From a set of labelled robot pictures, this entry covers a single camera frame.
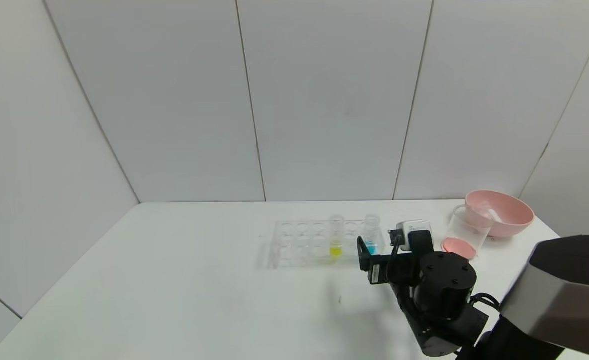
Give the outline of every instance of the table surface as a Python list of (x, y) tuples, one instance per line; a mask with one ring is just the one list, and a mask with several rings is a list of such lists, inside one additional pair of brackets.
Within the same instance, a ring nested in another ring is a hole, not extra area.
[[(425, 219), (435, 247), (463, 200), (144, 203), (132, 209), (0, 344), (0, 360), (422, 359), (388, 285), (358, 266), (269, 269), (276, 221)], [(538, 218), (488, 239), (475, 292), (501, 300), (534, 245)], [(494, 326), (490, 315), (486, 330)], [(454, 359), (454, 355), (443, 357)], [(566, 350), (561, 359), (585, 359)]]

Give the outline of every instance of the pink liquid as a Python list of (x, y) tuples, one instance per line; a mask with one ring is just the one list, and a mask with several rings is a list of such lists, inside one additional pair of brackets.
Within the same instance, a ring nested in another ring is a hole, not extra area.
[(473, 248), (472, 245), (468, 244), (462, 239), (457, 239), (456, 237), (446, 237), (446, 239), (441, 244), (441, 248), (447, 251), (448, 253), (455, 253), (457, 255), (461, 255), (464, 258), (471, 260), (477, 255), (477, 251)]

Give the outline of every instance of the cable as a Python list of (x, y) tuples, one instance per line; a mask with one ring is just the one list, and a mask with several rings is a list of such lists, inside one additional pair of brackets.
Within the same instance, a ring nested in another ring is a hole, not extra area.
[(494, 296), (492, 296), (491, 294), (487, 294), (486, 292), (479, 292), (475, 296), (471, 296), (470, 304), (475, 305), (475, 303), (485, 304), (497, 311), (499, 311), (501, 305), (500, 302), (497, 301), (496, 298), (494, 298)]
[(386, 277), (386, 279), (388, 279), (388, 282), (391, 282), (390, 268), (393, 267), (393, 264), (395, 263), (395, 259), (397, 258), (398, 251), (399, 251), (399, 243), (397, 241), (395, 241), (394, 247), (392, 248), (392, 253), (390, 254), (390, 260), (388, 261), (388, 265), (385, 268), (385, 277)]

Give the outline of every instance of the yellow liquid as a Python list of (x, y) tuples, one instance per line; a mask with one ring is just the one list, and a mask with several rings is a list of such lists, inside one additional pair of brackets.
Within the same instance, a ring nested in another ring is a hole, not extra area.
[(341, 244), (340, 243), (331, 243), (330, 244), (330, 256), (333, 258), (338, 258), (341, 256)]

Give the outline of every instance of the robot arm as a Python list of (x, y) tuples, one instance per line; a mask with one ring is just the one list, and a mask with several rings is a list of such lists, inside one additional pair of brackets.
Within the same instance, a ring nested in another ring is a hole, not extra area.
[[(429, 230), (398, 232), (390, 232), (391, 255), (371, 255), (359, 238), (359, 264), (370, 284), (390, 284), (424, 355), (461, 349), (459, 360), (552, 360), (565, 347), (589, 354), (589, 236), (537, 244), (493, 331), (477, 343), (488, 316), (473, 306), (475, 269), (434, 251)], [(411, 252), (397, 254), (402, 242)]]

